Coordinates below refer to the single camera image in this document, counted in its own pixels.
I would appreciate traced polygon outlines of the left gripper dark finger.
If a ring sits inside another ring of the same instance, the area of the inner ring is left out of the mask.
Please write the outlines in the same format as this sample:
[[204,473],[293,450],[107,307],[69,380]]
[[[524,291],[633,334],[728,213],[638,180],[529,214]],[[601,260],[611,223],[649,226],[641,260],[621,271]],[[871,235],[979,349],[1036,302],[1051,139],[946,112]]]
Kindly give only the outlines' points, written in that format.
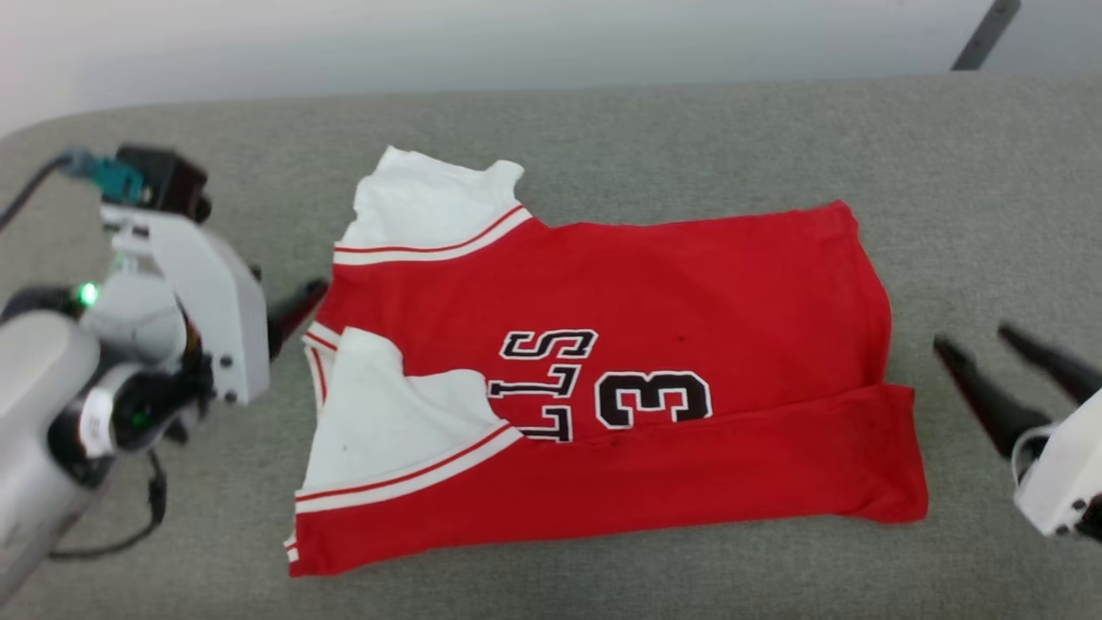
[[267,342],[268,357],[280,356],[283,345],[298,331],[314,313],[318,303],[324,300],[329,289],[326,279],[313,279],[304,282],[291,294],[278,300],[267,309]]

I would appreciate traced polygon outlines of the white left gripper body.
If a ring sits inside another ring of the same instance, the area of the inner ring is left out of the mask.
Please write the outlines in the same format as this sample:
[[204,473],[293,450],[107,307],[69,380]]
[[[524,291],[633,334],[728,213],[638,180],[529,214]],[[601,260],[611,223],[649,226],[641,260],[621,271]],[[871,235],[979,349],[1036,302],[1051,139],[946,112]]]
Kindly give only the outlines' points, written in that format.
[[174,370],[190,342],[210,356],[215,395],[251,403],[270,384],[263,289],[220,236],[180,214],[102,204],[114,267],[99,287],[99,337]]

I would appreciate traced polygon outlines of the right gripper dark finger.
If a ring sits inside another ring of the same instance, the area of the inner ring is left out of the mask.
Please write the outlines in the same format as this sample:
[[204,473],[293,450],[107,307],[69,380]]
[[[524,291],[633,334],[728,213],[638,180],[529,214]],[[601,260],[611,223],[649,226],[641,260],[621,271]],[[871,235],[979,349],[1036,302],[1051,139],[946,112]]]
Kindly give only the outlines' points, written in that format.
[[1012,323],[1000,323],[1000,338],[1031,368],[1048,376],[1077,405],[1085,404],[1101,388],[1101,370],[1055,342]]
[[934,353],[1003,458],[1014,455],[1016,444],[1026,432],[1051,424],[1051,418],[1042,412],[1024,405],[984,376],[971,353],[951,338],[937,335]]

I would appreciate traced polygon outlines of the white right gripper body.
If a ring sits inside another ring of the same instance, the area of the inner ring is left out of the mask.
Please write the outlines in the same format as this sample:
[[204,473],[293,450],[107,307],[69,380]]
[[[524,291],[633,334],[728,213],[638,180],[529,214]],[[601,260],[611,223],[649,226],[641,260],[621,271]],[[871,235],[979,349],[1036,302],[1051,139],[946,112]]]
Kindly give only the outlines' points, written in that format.
[[1014,503],[1044,536],[1101,539],[1101,406],[1025,431],[1012,448]]

